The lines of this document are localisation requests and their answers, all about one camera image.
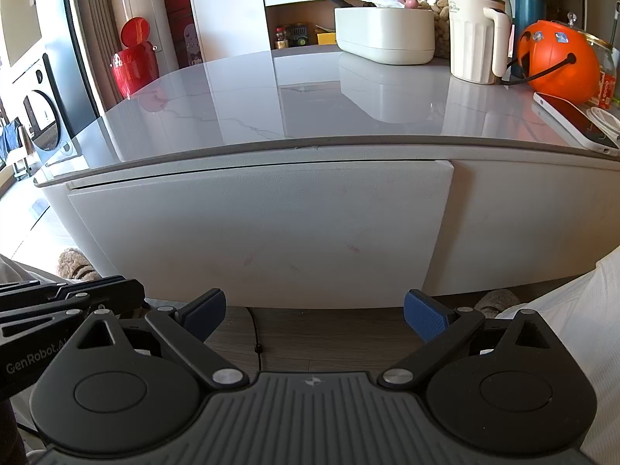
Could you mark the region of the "small spice jar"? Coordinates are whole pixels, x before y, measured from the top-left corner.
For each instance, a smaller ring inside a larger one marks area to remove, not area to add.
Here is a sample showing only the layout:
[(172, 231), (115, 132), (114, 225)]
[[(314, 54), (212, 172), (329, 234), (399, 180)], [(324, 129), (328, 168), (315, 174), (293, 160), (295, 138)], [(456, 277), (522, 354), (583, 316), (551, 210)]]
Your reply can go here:
[(289, 42), (286, 28), (284, 28), (283, 26), (279, 26), (278, 28), (276, 28), (276, 48), (283, 49), (288, 47)]

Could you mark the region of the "yellow box on shelf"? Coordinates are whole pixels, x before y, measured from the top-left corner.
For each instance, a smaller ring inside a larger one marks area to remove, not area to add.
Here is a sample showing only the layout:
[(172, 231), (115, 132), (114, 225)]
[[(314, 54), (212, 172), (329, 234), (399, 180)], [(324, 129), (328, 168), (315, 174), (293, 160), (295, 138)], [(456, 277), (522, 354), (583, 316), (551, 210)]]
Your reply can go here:
[(335, 45), (336, 38), (334, 31), (330, 31), (330, 33), (317, 33), (316, 34), (317, 44), (318, 45)]

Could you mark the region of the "teal thermos bottle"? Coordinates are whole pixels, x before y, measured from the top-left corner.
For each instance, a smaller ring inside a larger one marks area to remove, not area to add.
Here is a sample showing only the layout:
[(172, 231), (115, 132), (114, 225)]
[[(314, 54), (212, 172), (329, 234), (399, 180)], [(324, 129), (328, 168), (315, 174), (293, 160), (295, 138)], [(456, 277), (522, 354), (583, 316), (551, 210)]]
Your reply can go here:
[(524, 72), (518, 65), (517, 48), (522, 32), (531, 24), (545, 18), (545, 0), (515, 0), (514, 3), (515, 34), (513, 43), (513, 65), (511, 74), (513, 77), (522, 78)]

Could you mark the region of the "orange pumpkin bucket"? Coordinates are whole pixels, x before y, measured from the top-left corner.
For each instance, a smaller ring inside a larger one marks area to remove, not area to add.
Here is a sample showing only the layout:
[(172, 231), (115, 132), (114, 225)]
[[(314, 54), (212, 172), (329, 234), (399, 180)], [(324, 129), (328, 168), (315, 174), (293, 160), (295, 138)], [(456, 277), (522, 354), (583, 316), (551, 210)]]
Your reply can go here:
[(522, 78), (504, 85), (527, 84), (536, 93), (558, 96), (575, 105), (586, 103), (598, 89), (599, 62), (586, 38), (567, 25), (538, 20), (520, 35), (516, 64)]

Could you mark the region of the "white smartphone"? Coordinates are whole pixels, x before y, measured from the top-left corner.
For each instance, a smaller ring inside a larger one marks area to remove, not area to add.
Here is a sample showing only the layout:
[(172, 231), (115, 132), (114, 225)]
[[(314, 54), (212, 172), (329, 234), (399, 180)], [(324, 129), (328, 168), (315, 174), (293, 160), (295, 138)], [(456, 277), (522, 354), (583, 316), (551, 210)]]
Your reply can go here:
[(573, 103), (545, 93), (534, 93), (533, 100), (583, 148), (609, 157), (619, 156), (615, 141)]

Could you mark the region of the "white oval container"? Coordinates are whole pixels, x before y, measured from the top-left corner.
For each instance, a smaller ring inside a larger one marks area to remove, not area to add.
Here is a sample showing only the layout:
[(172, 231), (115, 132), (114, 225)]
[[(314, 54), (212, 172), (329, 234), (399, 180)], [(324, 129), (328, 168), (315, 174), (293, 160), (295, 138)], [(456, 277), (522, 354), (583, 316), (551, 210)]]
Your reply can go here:
[(421, 65), (434, 57), (432, 10), (337, 7), (334, 23), (343, 52), (387, 65)]

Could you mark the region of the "white ribbed pitcher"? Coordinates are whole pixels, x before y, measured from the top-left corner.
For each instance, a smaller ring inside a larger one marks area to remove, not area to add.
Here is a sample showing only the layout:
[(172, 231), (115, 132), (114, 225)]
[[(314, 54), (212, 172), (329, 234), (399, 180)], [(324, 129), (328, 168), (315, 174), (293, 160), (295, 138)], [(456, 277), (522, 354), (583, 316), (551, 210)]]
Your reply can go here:
[(505, 0), (448, 0), (451, 75), (491, 85), (508, 67), (512, 17)]

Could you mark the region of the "fluffy brown slipper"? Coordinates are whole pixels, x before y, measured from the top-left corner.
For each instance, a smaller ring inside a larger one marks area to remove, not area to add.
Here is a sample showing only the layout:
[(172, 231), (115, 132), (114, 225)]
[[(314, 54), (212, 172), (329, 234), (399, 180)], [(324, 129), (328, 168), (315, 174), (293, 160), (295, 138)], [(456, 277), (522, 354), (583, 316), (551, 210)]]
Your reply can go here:
[(101, 278), (86, 256), (71, 248), (63, 251), (58, 259), (58, 275), (65, 279), (95, 281)]

